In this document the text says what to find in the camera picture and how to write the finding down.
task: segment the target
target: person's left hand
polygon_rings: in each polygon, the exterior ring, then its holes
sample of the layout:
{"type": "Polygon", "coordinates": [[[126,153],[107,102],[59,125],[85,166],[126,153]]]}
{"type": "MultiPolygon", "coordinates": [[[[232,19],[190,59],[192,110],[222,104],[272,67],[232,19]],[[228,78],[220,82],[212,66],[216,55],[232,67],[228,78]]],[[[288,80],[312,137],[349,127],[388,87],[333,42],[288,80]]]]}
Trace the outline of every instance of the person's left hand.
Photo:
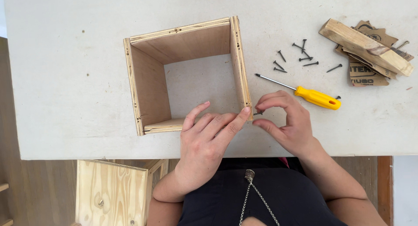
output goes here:
{"type": "Polygon", "coordinates": [[[228,144],[250,114],[249,107],[244,107],[239,114],[205,113],[194,125],[197,115],[209,106],[209,101],[202,103],[186,116],[180,133],[180,161],[155,187],[154,198],[158,201],[180,202],[187,193],[209,181],[228,144]]]}

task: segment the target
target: wooden box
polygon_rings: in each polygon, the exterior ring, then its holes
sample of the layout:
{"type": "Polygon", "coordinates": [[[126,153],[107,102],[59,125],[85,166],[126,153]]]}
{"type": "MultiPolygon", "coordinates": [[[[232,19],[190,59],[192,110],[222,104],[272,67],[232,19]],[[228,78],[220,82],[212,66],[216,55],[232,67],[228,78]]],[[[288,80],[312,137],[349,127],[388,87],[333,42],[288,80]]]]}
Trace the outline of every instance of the wooden box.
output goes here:
{"type": "Polygon", "coordinates": [[[153,182],[167,174],[168,164],[168,159],[149,160],[139,168],[77,160],[74,225],[146,225],[153,182]]]}
{"type": "Polygon", "coordinates": [[[239,107],[252,109],[238,16],[132,36],[124,45],[139,136],[182,129],[184,118],[171,119],[164,73],[169,63],[230,53],[239,107]]]}

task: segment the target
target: person's right hand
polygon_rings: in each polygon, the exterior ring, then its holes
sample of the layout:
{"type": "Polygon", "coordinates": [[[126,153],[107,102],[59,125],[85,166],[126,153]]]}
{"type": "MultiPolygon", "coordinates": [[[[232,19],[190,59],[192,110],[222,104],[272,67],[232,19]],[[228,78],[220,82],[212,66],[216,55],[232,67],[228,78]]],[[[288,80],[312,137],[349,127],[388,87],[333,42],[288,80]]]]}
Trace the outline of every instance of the person's right hand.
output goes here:
{"type": "Polygon", "coordinates": [[[291,154],[304,158],[321,148],[318,140],[312,136],[311,119],[308,110],[290,94],[283,90],[263,95],[257,102],[257,111],[271,107],[282,107],[286,113],[286,126],[277,127],[266,119],[253,121],[253,125],[267,131],[280,145],[291,154]]]}

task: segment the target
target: pink fabric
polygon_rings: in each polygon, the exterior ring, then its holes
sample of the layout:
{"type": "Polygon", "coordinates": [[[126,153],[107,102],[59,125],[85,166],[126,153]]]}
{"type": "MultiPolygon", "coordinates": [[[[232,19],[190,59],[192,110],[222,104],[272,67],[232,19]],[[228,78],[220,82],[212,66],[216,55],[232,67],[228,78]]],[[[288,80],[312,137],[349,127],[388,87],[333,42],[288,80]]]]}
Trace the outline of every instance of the pink fabric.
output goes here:
{"type": "Polygon", "coordinates": [[[288,164],[287,159],[285,157],[278,157],[278,159],[281,160],[289,168],[289,164],[288,164]]]}

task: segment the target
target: person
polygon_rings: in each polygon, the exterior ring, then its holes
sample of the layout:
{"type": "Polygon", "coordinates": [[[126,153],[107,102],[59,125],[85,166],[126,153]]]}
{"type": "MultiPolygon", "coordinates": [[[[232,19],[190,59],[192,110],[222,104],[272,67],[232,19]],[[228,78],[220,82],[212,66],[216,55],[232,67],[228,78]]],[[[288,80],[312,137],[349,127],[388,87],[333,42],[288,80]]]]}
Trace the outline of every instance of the person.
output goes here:
{"type": "Polygon", "coordinates": [[[209,106],[200,104],[186,116],[180,161],[154,188],[148,226],[386,225],[363,187],[312,136],[309,112],[293,96],[279,90],[255,106],[286,111],[283,127],[253,121],[296,156],[284,161],[223,158],[251,111],[206,113],[194,124],[209,106]]]}

